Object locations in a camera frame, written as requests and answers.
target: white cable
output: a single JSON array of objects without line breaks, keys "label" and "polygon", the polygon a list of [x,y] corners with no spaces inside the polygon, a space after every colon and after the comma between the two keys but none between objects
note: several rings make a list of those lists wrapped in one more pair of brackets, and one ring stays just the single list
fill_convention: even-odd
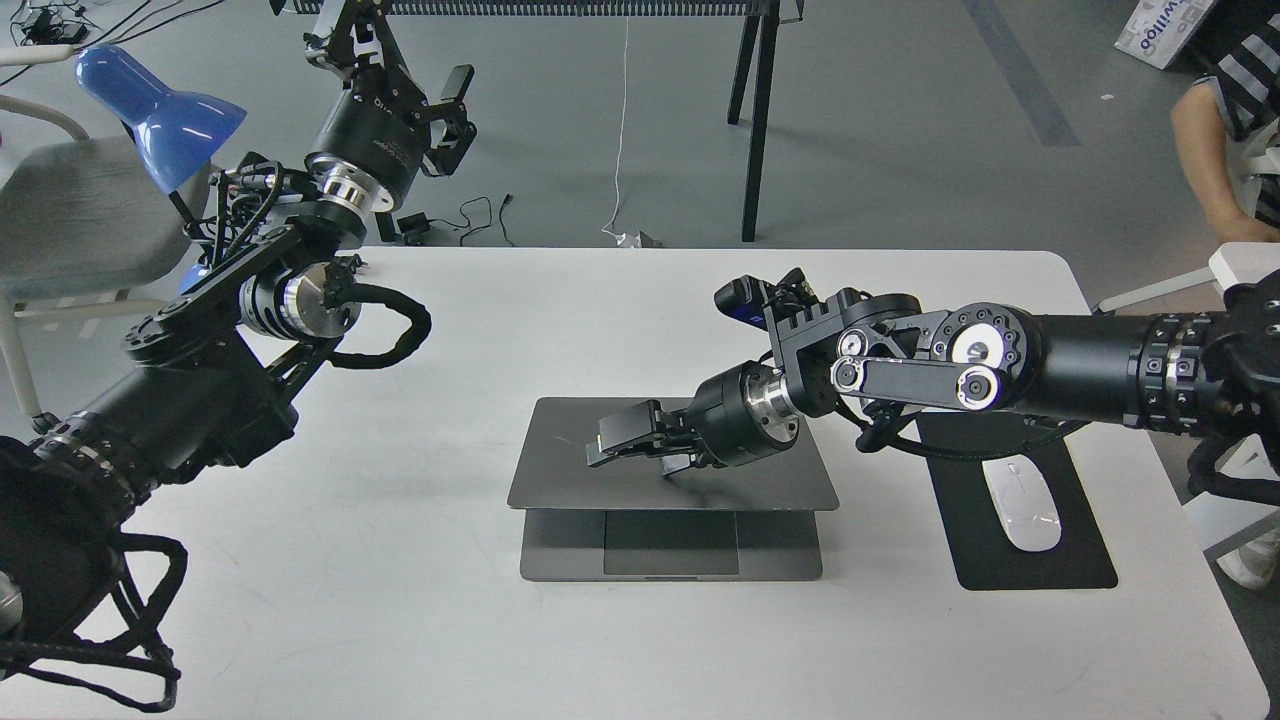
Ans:
[{"label": "white cable", "polygon": [[622,186],[618,178],[622,176],[622,133],[627,128],[627,50],[631,46],[631,18],[626,19],[626,36],[622,40],[622,120],[618,123],[618,160],[613,167],[613,215],[609,222],[600,228],[607,236],[622,242],[625,233],[613,232],[613,222],[618,219],[618,209],[622,208]]}]

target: striped shirt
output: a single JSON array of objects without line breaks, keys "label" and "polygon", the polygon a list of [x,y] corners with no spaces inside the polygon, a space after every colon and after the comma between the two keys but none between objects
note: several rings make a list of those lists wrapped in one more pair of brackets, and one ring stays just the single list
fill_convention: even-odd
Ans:
[{"label": "striped shirt", "polygon": [[[1280,117],[1280,13],[1219,61],[1207,82],[1217,95],[1226,133],[1243,142]],[[1280,228],[1280,183],[1263,176],[1254,217]]]}]

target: chair seat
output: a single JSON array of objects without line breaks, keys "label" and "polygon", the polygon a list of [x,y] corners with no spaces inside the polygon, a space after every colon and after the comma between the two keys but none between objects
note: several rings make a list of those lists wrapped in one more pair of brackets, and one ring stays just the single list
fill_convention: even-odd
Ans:
[{"label": "chair seat", "polygon": [[[198,217],[204,177],[179,192]],[[0,190],[0,293],[14,301],[147,284],[188,247],[125,136],[36,150]]]}]

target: gray chair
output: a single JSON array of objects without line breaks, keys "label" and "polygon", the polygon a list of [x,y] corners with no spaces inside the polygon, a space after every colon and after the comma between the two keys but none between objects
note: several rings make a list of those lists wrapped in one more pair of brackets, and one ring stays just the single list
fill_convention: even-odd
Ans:
[{"label": "gray chair", "polygon": [[[72,137],[28,155],[0,188],[0,351],[22,413],[42,432],[51,418],[36,396],[20,325],[154,313],[165,301],[129,300],[129,290],[168,274],[191,243],[123,132],[90,138],[70,118],[14,97],[0,96],[0,110],[52,122]],[[179,190],[197,215],[209,196],[205,176]],[[115,296],[97,301],[105,293]],[[27,306],[84,296],[93,301]]]}]

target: cardboard box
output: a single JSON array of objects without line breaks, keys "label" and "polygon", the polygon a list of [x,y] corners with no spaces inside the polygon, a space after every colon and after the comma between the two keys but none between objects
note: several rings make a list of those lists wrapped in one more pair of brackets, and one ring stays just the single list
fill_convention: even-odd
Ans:
[{"label": "cardboard box", "polygon": [[1160,69],[1174,61],[1216,0],[1142,0],[1116,40],[1116,50]]}]

